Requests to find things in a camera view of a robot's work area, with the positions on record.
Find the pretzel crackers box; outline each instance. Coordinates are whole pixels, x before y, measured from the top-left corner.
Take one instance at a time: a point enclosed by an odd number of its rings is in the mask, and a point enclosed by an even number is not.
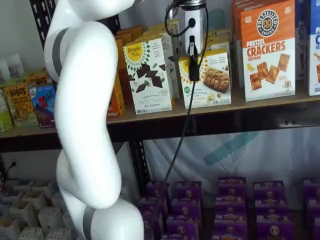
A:
[[[166,64],[164,36],[148,36],[123,47],[131,93],[137,115],[170,111],[173,89]]]
[[[295,1],[240,13],[247,102],[296,93]]]
[[[188,109],[191,100],[193,82],[189,77],[189,58],[179,60],[182,91],[185,108]],[[192,108],[212,107],[231,104],[230,77],[228,54],[225,48],[209,50],[204,54],[199,71],[199,81],[196,82],[192,100]]]

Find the white box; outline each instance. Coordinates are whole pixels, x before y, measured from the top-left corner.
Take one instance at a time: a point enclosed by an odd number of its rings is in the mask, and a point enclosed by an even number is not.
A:
[[[20,234],[17,220],[1,218],[0,220],[0,240],[17,240]]]
[[[18,240],[45,240],[40,227],[26,227],[18,236]]]
[[[9,210],[11,216],[19,221],[20,226],[38,227],[38,222],[31,203],[18,201],[13,203]]]
[[[57,191],[51,198],[52,204],[55,208],[60,208],[62,213],[67,211],[66,203],[61,195],[60,191]]]
[[[189,78],[189,57],[181,57],[179,67],[184,106],[188,109],[194,84]],[[200,79],[194,88],[191,106],[193,109],[231,104],[230,77],[226,68],[228,54],[225,48],[205,52],[200,67]]]
[[[72,240],[71,231],[65,228],[52,229],[45,240]]]
[[[170,111],[173,108],[171,75],[166,66],[164,36],[146,36],[123,47],[130,78],[135,114]]]
[[[60,208],[46,207],[40,211],[38,219],[45,236],[47,236],[52,229],[64,228]]]

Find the chocolate piece image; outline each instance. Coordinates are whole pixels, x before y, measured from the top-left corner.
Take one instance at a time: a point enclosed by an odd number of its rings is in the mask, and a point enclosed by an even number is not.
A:
[[[142,63],[141,66],[144,74],[150,71],[150,66],[148,64]]]
[[[151,78],[157,74],[158,71],[148,71],[145,75],[146,78]]]
[[[142,67],[136,70],[136,74],[138,78],[142,78],[145,75],[144,71],[142,70]]]
[[[145,88],[146,88],[146,84],[142,83],[141,85],[138,86],[136,93],[142,92],[143,90],[145,90]]]
[[[152,76],[151,80],[152,80],[152,85],[153,86],[162,89],[162,82],[161,82],[161,78],[159,76]]]
[[[166,70],[166,65],[165,64],[159,65],[159,68],[161,68],[163,71],[165,71]]]

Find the cracker image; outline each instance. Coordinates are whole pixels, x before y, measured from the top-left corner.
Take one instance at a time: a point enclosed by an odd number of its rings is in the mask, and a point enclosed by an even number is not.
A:
[[[280,71],[279,67],[271,65],[269,73],[268,73],[268,77],[265,80],[271,84],[275,84],[277,77],[278,77],[278,74],[279,74],[279,71]]]
[[[250,75],[250,82],[253,91],[262,88],[261,78],[257,72]]]
[[[220,93],[226,93],[229,90],[229,76],[226,72],[208,67],[204,72],[203,84]]]
[[[261,79],[265,79],[268,77],[268,66],[267,62],[260,63],[259,65],[256,66],[258,69],[258,74]]]
[[[281,70],[281,71],[287,71],[287,67],[288,67],[288,64],[289,64],[289,60],[290,60],[290,55],[288,54],[281,54],[280,55],[280,59],[279,59],[279,63],[278,63],[278,68]]]

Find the purple box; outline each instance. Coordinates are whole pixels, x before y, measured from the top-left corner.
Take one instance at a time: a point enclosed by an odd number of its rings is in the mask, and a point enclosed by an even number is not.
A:
[[[294,239],[294,225],[288,215],[257,215],[256,229],[258,240]]]
[[[216,214],[214,230],[227,234],[240,233],[248,237],[247,216],[245,213]]]
[[[286,198],[286,187],[283,181],[260,181],[253,183],[253,197],[276,199]]]
[[[289,212],[288,202],[284,198],[256,199],[254,206],[257,215],[287,214]]]
[[[246,178],[242,176],[222,176],[218,180],[219,194],[242,196],[247,195]]]
[[[219,194],[215,198],[214,209],[217,212],[225,212],[229,214],[245,213],[247,211],[245,197]]]
[[[191,240],[199,240],[197,220],[191,216],[170,215],[166,220],[168,234],[186,235]]]

